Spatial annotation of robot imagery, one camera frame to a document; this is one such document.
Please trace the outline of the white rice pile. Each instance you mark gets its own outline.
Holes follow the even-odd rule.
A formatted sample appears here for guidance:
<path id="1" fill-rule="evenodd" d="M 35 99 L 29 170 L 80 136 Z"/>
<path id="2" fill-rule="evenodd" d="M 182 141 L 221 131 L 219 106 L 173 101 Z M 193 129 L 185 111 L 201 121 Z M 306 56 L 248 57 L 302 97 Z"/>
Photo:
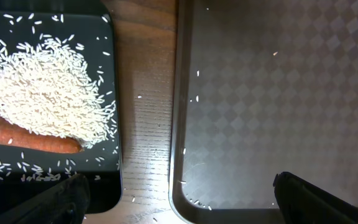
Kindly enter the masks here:
<path id="1" fill-rule="evenodd" d="M 74 35 L 40 35 L 36 45 L 18 43 L 9 53 L 0 39 L 0 117 L 30 133 L 73 138 L 84 148 L 114 140 L 116 102 L 102 90 L 104 71 L 88 72 Z"/>

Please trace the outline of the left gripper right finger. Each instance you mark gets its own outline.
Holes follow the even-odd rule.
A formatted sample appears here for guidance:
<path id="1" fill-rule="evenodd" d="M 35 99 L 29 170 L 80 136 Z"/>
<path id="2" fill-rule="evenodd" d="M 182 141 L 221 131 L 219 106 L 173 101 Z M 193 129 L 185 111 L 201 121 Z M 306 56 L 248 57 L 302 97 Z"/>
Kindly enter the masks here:
<path id="1" fill-rule="evenodd" d="M 273 187 L 285 223 L 358 223 L 358 207 L 290 172 L 277 174 Z"/>

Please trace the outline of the orange carrot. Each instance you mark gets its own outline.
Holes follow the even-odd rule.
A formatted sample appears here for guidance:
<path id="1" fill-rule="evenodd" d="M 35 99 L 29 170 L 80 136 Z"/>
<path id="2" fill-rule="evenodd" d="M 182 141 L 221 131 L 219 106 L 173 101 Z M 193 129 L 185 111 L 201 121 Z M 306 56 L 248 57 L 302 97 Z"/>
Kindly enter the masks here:
<path id="1" fill-rule="evenodd" d="M 30 133 L 28 130 L 16 124 L 11 124 L 1 117 L 0 145 L 23 147 L 59 154 L 75 154 L 82 150 L 80 143 L 72 138 L 43 136 Z"/>

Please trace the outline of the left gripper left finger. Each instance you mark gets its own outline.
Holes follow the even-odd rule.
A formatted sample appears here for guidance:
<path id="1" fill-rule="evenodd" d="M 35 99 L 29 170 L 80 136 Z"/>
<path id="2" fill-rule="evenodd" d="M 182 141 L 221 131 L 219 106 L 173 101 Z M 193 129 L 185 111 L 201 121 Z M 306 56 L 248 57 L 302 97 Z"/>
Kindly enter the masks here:
<path id="1" fill-rule="evenodd" d="M 89 205 L 88 179 L 75 174 L 0 214 L 0 224 L 82 224 Z"/>

